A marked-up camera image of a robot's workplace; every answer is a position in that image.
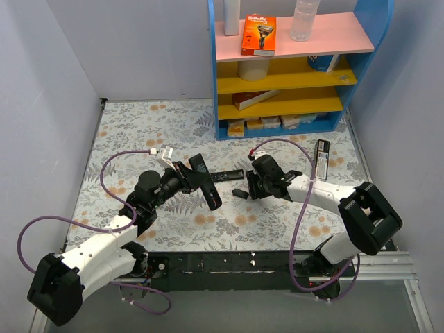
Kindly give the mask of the large black remote control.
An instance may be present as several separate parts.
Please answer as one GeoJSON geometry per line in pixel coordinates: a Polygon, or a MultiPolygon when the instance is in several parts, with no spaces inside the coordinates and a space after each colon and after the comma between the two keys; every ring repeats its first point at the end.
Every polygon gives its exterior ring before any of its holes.
{"type": "Polygon", "coordinates": [[[203,156],[199,153],[191,158],[189,158],[189,163],[194,171],[203,173],[205,180],[203,181],[200,189],[207,201],[207,205],[211,211],[217,210],[222,206],[222,200],[219,193],[213,183],[210,172],[206,166],[203,156]]]}

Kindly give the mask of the black battery cover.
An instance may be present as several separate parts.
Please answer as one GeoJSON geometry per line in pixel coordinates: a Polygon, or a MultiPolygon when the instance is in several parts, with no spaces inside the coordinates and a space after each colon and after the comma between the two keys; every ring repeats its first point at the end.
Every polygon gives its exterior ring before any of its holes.
{"type": "Polygon", "coordinates": [[[237,198],[242,198],[244,200],[247,200],[248,197],[249,197],[249,193],[247,191],[240,190],[240,189],[233,189],[232,190],[232,195],[237,197],[237,198]]]}

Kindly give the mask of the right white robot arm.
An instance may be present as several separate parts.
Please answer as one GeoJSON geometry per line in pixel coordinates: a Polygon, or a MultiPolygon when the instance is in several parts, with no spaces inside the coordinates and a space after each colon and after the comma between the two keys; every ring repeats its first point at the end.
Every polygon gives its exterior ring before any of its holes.
{"type": "Polygon", "coordinates": [[[355,255],[376,255],[403,226],[373,183],[353,187],[312,180],[299,171],[284,172],[266,153],[253,155],[251,161],[253,169],[247,173],[247,181],[253,200],[274,196],[300,203],[307,199],[310,205],[342,218],[345,232],[331,236],[294,264],[301,275],[331,275],[341,262],[355,255]]]}

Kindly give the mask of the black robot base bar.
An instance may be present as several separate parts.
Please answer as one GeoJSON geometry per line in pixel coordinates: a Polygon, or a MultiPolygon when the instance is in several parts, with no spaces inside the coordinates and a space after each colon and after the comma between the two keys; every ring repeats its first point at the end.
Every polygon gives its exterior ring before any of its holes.
{"type": "Polygon", "coordinates": [[[163,292],[286,290],[300,293],[292,279],[304,288],[314,288],[338,276],[351,278],[355,269],[347,260],[319,268],[310,251],[296,251],[289,263],[287,251],[259,252],[157,252],[136,263],[125,282],[140,282],[163,292]]]}

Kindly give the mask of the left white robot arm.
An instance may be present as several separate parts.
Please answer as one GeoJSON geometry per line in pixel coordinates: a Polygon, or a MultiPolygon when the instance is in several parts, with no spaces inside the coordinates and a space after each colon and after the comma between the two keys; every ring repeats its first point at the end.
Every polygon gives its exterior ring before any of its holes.
{"type": "Polygon", "coordinates": [[[86,298],[113,279],[129,274],[143,276],[148,253],[135,243],[157,218],[156,209],[181,192],[201,190],[211,210],[221,199],[201,155],[189,165],[174,162],[163,175],[145,171],[139,176],[126,206],[105,232],[93,235],[61,255],[44,256],[35,271],[27,299],[57,326],[68,323],[86,298]]]}

